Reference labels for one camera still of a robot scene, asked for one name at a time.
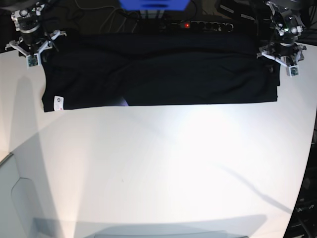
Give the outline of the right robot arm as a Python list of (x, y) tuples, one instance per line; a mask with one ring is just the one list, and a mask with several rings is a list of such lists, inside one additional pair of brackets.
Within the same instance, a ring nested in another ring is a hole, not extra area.
[(67, 36), (65, 31), (49, 32), (44, 19), (46, 11), (53, 7), (54, 0), (2, 0), (0, 9), (10, 13), (18, 39), (10, 40), (4, 50), (16, 50), (24, 57), (28, 67), (41, 65), (41, 54), (52, 48), (57, 49), (54, 41)]

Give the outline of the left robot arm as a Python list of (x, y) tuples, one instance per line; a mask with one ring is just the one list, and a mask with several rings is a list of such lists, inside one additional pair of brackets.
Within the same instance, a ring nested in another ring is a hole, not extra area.
[(271, 11), (273, 34), (268, 43), (259, 48), (259, 57), (274, 60), (287, 68), (295, 68), (301, 58), (303, 46), (297, 45), (305, 28), (300, 10), (310, 6), (310, 0), (265, 0)]

